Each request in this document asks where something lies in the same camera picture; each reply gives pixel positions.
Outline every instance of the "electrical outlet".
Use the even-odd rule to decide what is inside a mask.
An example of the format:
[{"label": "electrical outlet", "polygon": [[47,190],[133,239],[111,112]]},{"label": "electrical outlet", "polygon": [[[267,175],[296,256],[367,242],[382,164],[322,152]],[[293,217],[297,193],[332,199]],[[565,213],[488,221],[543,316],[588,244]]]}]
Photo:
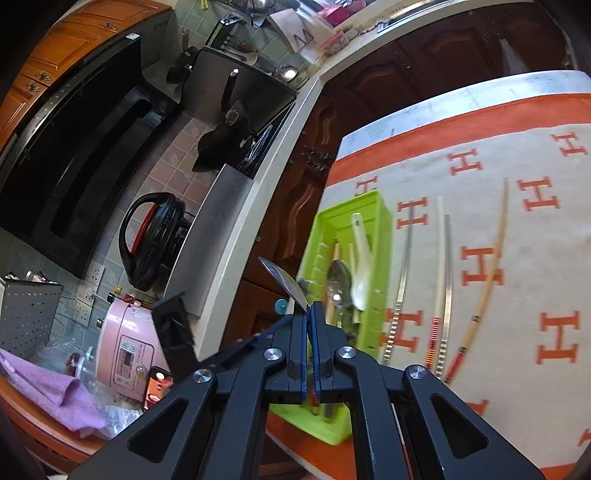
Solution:
[{"label": "electrical outlet", "polygon": [[88,265],[88,270],[86,271],[86,278],[84,281],[98,287],[100,284],[100,278],[103,276],[104,271],[105,267],[103,265],[98,262],[91,261],[90,265]]},{"label": "electrical outlet", "polygon": [[92,307],[92,303],[95,300],[96,289],[96,285],[93,285],[92,283],[87,283],[85,281],[81,281],[80,285],[78,286],[78,293],[76,294],[76,298],[80,300],[82,303],[86,303],[88,306]]},{"label": "electrical outlet", "polygon": [[76,307],[74,307],[74,320],[78,323],[81,323],[85,327],[88,327],[91,310],[92,307],[88,306],[86,303],[81,302],[80,300],[76,300]]}]

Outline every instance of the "blue knob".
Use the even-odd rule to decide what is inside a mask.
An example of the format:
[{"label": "blue knob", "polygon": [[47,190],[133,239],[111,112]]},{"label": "blue knob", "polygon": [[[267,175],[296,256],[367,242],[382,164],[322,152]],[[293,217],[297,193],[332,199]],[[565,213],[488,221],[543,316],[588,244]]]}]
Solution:
[{"label": "blue knob", "polygon": [[287,311],[287,300],[279,299],[275,302],[275,313],[277,315],[285,315]]}]

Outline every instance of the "pink tile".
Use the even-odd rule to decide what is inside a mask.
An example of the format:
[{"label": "pink tile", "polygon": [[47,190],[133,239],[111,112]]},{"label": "pink tile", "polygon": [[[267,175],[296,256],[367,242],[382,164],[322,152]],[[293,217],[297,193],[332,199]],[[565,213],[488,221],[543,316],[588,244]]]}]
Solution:
[{"label": "pink tile", "polygon": [[192,137],[197,138],[203,132],[205,132],[206,126],[198,120],[192,118],[191,121],[183,128],[183,132],[188,133]]},{"label": "pink tile", "polygon": [[181,163],[185,152],[173,145],[170,145],[160,157],[160,160],[164,160],[166,163],[170,163],[173,167],[178,167]]},{"label": "pink tile", "polygon": [[185,132],[180,132],[177,135],[177,138],[173,140],[173,147],[177,147],[178,149],[186,153],[189,151],[189,149],[191,149],[194,143],[195,137],[192,137],[191,135]]},{"label": "pink tile", "polygon": [[150,178],[159,181],[160,183],[168,182],[168,179],[174,172],[174,167],[164,160],[158,160],[158,163],[152,168]]},{"label": "pink tile", "polygon": [[183,197],[183,202],[185,203],[185,212],[189,212],[191,215],[197,215],[200,205],[192,202],[187,197]]},{"label": "pink tile", "polygon": [[195,165],[195,157],[193,156],[192,151],[185,153],[185,156],[181,160],[181,163],[178,164],[178,169],[182,171],[185,175],[189,175],[190,177],[194,176],[193,173],[193,165]]},{"label": "pink tile", "polygon": [[187,188],[184,194],[189,200],[201,203],[205,198],[205,195],[207,195],[208,190],[209,189],[204,184],[199,183],[197,180],[192,180],[189,184],[189,188]]},{"label": "pink tile", "polygon": [[214,171],[205,171],[201,173],[195,174],[195,179],[201,183],[203,183],[206,187],[212,186],[213,181],[217,177],[217,172]]},{"label": "pink tile", "polygon": [[156,181],[154,179],[151,178],[147,178],[144,181],[144,184],[140,187],[138,194],[136,196],[136,198],[134,199],[137,200],[137,198],[141,197],[142,195],[146,195],[146,193],[154,193],[154,192],[161,192],[164,188],[164,185],[161,184],[159,181]]},{"label": "pink tile", "polygon": [[187,190],[187,187],[189,186],[190,182],[191,177],[185,175],[180,170],[175,170],[166,186],[182,195],[185,192],[185,190]]}]

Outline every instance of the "paper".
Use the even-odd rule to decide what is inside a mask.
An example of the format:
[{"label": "paper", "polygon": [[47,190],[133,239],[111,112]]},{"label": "paper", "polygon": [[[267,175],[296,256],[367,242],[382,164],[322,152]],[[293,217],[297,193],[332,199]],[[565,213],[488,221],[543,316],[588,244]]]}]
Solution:
[{"label": "paper", "polygon": [[293,53],[300,51],[314,39],[304,27],[300,16],[291,8],[271,14],[267,20],[283,37]]}]

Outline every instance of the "spoon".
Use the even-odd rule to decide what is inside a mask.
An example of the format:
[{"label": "spoon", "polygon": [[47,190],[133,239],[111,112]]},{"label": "spoon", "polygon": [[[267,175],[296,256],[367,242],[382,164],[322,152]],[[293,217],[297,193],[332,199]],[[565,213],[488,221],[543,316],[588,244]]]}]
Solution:
[{"label": "spoon", "polygon": [[369,279],[371,276],[371,267],[374,261],[365,227],[363,226],[363,217],[360,213],[351,215],[351,227],[353,228],[353,238],[357,250],[357,268],[353,273],[353,286],[351,288],[351,298],[353,305],[360,311],[367,308]]},{"label": "spoon", "polygon": [[283,288],[283,290],[285,290],[285,292],[287,292],[287,294],[292,299],[294,299],[294,302],[296,302],[304,311],[306,311],[310,305],[308,304],[308,300],[306,299],[304,291],[292,278],[292,276],[266,258],[259,257],[259,262],[261,262],[262,266],[265,267],[265,269],[271,274],[271,276]]},{"label": "spoon", "polygon": [[351,273],[342,260],[333,260],[330,264],[327,273],[326,291],[329,301],[337,308],[339,314],[337,327],[341,328],[345,310],[352,305],[350,295]]}]

